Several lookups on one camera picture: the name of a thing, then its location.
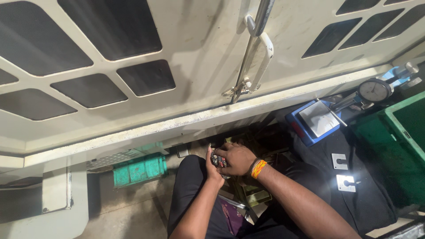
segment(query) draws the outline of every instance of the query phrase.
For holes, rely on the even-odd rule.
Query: black pants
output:
[[[331,201],[329,187],[321,172],[314,166],[295,162],[288,167],[277,168],[279,172],[306,187],[328,204]],[[198,195],[207,178],[205,160],[196,155],[187,156],[177,171],[168,219],[168,236],[176,228],[190,204]],[[307,238],[289,218],[282,206],[273,201],[263,212],[254,226],[242,233],[239,238]],[[212,208],[205,238],[236,238],[228,229],[226,219],[217,197]]]

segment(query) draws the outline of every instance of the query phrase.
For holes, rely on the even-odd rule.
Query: hand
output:
[[[257,158],[247,147],[237,143],[225,143],[222,149],[216,149],[214,153],[224,157],[227,161],[227,168],[217,168],[221,174],[242,176],[249,173],[249,168]]]
[[[211,162],[211,147],[208,147],[207,155],[205,156],[205,164],[207,167],[207,180],[212,180],[217,183],[220,187],[224,184],[224,178],[217,172],[217,169]]]

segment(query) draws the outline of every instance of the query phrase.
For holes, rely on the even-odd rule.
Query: colorful wristband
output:
[[[267,164],[266,161],[260,160],[257,165],[252,169],[251,176],[255,179],[257,179],[258,175],[260,174],[261,170],[264,168],[264,166]]]

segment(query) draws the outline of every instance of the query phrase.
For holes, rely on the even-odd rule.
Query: purple cloth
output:
[[[220,199],[221,207],[226,216],[227,226],[232,235],[238,234],[245,218],[236,210],[236,207]]]

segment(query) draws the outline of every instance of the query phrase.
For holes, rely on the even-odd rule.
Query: green storage bin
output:
[[[425,205],[425,92],[351,126],[385,170],[385,187],[396,205]]]
[[[167,175],[165,156],[161,153],[149,154],[113,166],[114,188],[150,182]]]

